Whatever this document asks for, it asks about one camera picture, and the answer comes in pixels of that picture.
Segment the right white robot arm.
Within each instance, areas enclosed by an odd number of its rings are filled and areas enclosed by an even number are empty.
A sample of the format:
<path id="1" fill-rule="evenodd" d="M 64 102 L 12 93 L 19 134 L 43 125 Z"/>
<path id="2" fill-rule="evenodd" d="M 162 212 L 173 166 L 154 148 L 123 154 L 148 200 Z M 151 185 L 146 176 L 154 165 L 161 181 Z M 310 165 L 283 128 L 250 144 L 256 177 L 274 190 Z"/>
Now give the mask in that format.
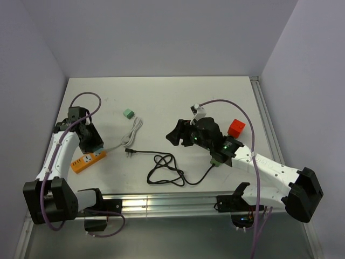
<path id="1" fill-rule="evenodd" d="M 239 210 L 256 204 L 282 208 L 294 219 L 308 223 L 323 198 L 323 190 L 312 169 L 287 167 L 253 153 L 234 137 L 223 135 L 213 118 L 201 118 L 194 124 L 180 119 L 166 139 L 174 146 L 204 148 L 217 162 L 252 173 L 269 184 L 261 187 L 247 183 L 233 197 L 233 204 Z"/>

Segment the red cube plug adapter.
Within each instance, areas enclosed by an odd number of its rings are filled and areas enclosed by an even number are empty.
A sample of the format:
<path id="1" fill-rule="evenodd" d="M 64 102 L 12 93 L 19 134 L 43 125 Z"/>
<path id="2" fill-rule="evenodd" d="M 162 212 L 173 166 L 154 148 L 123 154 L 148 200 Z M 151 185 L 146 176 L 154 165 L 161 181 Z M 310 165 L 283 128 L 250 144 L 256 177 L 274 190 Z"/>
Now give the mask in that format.
<path id="1" fill-rule="evenodd" d="M 233 138 L 237 139 L 241 135 L 242 131 L 244 130 L 246 124 L 238 119 L 234 119 L 233 122 L 230 124 L 227 134 L 232 136 Z"/>

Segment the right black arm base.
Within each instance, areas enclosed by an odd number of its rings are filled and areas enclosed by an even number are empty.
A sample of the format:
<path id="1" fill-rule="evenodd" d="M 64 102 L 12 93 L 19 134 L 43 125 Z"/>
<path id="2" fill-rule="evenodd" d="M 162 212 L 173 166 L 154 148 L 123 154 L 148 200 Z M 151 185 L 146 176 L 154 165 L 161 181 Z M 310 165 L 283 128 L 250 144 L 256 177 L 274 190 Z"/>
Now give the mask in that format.
<path id="1" fill-rule="evenodd" d="M 248 204 L 243 199 L 243 193 L 216 196 L 213 208 L 219 213 L 235 213 L 231 215 L 231 221 L 236 228 L 245 230 L 254 225 L 256 205 Z"/>

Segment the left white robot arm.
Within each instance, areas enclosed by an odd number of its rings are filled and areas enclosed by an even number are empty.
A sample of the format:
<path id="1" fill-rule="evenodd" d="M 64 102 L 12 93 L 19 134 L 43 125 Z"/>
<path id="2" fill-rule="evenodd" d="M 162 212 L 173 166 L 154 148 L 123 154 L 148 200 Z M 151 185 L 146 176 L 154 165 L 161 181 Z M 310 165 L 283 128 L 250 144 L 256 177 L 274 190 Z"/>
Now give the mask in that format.
<path id="1" fill-rule="evenodd" d="M 105 202 L 98 188 L 74 192 L 67 183 L 73 155 L 80 149 L 81 162 L 90 165 L 104 155 L 104 142 L 87 119 L 88 109 L 75 106 L 68 109 L 67 118 L 53 129 L 53 146 L 43 168 L 34 181 L 26 182 L 23 194 L 34 224 L 52 224 L 74 220 L 86 209 L 100 215 Z"/>

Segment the light blue plug adapter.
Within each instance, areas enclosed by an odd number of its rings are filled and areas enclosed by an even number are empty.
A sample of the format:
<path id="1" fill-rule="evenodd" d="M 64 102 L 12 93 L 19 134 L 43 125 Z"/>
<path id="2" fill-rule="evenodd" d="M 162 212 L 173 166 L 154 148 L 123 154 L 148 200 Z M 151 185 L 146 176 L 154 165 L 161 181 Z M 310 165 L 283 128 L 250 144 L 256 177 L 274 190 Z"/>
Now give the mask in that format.
<path id="1" fill-rule="evenodd" d="M 104 151 L 103 147 L 100 147 L 99 149 L 97 149 L 95 152 L 93 152 L 93 155 L 95 157 L 100 156 L 102 154 L 102 152 Z"/>

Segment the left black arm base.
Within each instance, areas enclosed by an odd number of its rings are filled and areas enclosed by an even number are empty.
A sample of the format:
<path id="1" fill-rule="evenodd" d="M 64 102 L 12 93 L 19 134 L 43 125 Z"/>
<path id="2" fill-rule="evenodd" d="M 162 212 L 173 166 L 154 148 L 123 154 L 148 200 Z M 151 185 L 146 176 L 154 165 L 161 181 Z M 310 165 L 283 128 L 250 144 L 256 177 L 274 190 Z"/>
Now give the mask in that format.
<path id="1" fill-rule="evenodd" d="M 84 229 L 87 232 L 103 232 L 108 226 L 108 221 L 111 216 L 119 216 L 122 212 L 122 200 L 121 199 L 105 199 L 101 207 L 93 206 L 87 208 L 82 213 L 84 217 L 101 217 L 105 216 L 103 220 L 91 219 L 84 220 Z"/>

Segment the green plug adapter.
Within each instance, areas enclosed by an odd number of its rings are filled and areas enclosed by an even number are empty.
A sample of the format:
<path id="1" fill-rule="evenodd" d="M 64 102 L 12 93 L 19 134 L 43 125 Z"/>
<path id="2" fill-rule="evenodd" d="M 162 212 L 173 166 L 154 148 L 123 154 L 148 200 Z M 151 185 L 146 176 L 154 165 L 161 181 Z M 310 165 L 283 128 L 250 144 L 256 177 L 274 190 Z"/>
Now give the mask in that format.
<path id="1" fill-rule="evenodd" d="M 127 118 L 127 119 L 131 119 L 135 116 L 134 111 L 132 111 L 131 109 L 126 109 L 123 111 L 123 115 Z"/>

